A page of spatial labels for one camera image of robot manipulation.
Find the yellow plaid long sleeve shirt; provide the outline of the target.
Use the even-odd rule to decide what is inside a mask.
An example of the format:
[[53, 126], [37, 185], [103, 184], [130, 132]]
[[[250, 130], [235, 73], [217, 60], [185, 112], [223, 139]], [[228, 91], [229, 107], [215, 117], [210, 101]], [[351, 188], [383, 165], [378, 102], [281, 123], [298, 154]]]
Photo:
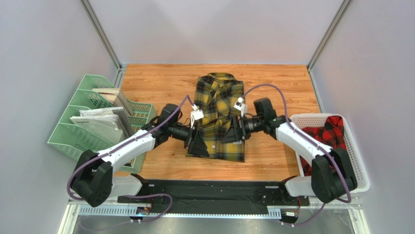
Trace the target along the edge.
[[210, 159], [245, 161], [245, 143], [222, 143], [230, 129], [233, 116], [240, 114], [234, 108], [244, 94], [244, 83], [229, 73], [209, 73], [197, 79], [193, 103], [203, 111], [198, 120], [199, 133], [207, 146]]

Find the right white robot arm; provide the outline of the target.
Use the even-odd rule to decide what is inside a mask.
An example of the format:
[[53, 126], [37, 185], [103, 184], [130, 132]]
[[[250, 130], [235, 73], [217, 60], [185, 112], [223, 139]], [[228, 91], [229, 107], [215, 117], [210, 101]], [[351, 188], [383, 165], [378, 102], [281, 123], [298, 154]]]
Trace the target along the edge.
[[292, 176], [280, 182], [284, 199], [311, 196], [329, 203], [343, 195], [350, 196], [350, 192], [358, 187], [346, 149], [334, 149], [307, 135], [286, 116], [278, 116], [268, 98], [254, 101], [256, 115], [245, 117], [246, 105], [242, 100], [239, 98], [235, 103], [241, 114], [232, 117], [222, 143], [239, 143], [249, 139], [252, 133], [264, 132], [289, 146], [311, 166], [310, 176]]

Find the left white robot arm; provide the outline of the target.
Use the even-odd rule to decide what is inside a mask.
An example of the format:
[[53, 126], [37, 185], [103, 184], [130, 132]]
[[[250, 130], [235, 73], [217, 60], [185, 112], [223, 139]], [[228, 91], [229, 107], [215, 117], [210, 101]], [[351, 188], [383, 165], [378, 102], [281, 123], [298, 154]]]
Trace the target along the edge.
[[179, 115], [179, 106], [167, 104], [156, 123], [144, 125], [128, 139], [97, 153], [84, 151], [68, 181], [68, 194], [73, 199], [86, 201], [91, 207], [101, 205], [108, 198], [138, 195], [143, 186], [143, 178], [136, 174], [114, 176], [114, 173], [170, 137], [183, 141], [189, 155], [208, 157], [208, 148], [197, 124], [204, 117], [203, 111], [193, 105], [189, 127], [179, 123]]

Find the red plaid long sleeve shirt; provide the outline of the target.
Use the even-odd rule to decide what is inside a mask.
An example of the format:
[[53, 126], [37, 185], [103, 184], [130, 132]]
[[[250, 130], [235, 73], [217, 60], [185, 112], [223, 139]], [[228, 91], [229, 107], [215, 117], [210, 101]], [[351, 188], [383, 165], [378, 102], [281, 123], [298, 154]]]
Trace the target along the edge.
[[340, 116], [329, 116], [322, 127], [304, 127], [302, 130], [317, 141], [332, 147], [347, 150], [344, 140], [344, 122]]

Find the white plastic basket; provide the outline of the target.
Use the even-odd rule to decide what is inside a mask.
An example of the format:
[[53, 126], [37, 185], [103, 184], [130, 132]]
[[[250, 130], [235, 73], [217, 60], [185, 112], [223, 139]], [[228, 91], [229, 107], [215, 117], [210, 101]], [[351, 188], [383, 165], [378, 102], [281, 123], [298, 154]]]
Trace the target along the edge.
[[367, 175], [363, 160], [361, 158], [360, 151], [355, 142], [355, 138], [345, 117], [343, 117], [340, 114], [337, 115], [331, 113], [308, 113], [295, 114], [292, 115], [290, 119], [296, 124], [297, 127], [302, 129], [305, 127], [323, 127], [326, 122], [326, 119], [331, 116], [339, 116], [343, 120], [343, 139], [345, 141], [346, 149], [358, 183], [357, 188], [352, 190], [351, 193], [357, 194], [366, 192], [370, 188], [370, 180]]

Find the book in file rack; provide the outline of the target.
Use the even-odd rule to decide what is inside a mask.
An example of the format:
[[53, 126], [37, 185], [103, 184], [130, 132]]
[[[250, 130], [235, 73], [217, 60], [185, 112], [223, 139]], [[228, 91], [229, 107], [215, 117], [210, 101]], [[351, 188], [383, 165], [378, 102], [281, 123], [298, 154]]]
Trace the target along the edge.
[[120, 88], [94, 88], [92, 91], [99, 93], [113, 106], [123, 107], [127, 115], [131, 116], [133, 114], [129, 101]]

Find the papers in file rack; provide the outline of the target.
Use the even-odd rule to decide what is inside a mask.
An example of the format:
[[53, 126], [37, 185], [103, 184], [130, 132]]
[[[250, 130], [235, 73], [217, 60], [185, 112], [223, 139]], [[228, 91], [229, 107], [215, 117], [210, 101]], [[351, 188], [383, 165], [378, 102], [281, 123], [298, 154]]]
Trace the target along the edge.
[[80, 110], [79, 116], [71, 117], [70, 121], [110, 145], [116, 145], [134, 134], [123, 107]]

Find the green plastic file rack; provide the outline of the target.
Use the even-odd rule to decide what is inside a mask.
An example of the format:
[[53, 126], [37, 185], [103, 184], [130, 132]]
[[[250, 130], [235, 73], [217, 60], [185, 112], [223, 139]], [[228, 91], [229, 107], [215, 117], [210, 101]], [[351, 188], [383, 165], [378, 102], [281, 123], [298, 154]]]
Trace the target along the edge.
[[[115, 86], [103, 76], [86, 74], [47, 141], [49, 145], [75, 161], [78, 161], [86, 150], [97, 152], [110, 147], [108, 142], [87, 129], [73, 124], [70, 120], [73, 116], [79, 116], [80, 110], [113, 107], [104, 97], [92, 91], [93, 88], [115, 88]], [[128, 102], [133, 110], [133, 114], [128, 116], [128, 120], [135, 132], [156, 116], [156, 110], [152, 104], [133, 102], [129, 99]], [[144, 157], [145, 153], [138, 155], [121, 167], [119, 172], [138, 174], [142, 168]]]

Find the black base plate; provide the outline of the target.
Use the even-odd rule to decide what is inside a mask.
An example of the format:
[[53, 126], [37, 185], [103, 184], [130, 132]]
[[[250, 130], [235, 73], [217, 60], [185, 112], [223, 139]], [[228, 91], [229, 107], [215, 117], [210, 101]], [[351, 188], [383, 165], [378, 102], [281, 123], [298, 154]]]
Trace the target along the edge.
[[264, 215], [268, 206], [286, 209], [307, 207], [309, 199], [301, 197], [291, 202], [282, 201], [277, 181], [214, 181], [214, 180], [156, 180], [148, 179], [139, 195], [157, 195], [154, 198], [133, 200], [119, 197], [119, 203], [143, 203], [151, 211], [164, 211], [173, 198], [170, 214], [201, 215]]

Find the aluminium frame rail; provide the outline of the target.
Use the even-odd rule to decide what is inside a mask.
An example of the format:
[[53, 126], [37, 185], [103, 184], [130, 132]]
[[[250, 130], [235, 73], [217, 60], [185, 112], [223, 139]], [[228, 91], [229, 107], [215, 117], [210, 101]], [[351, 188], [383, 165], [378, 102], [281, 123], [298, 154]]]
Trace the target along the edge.
[[71, 200], [61, 234], [368, 234], [358, 197], [283, 198], [276, 181], [149, 180], [139, 199]]

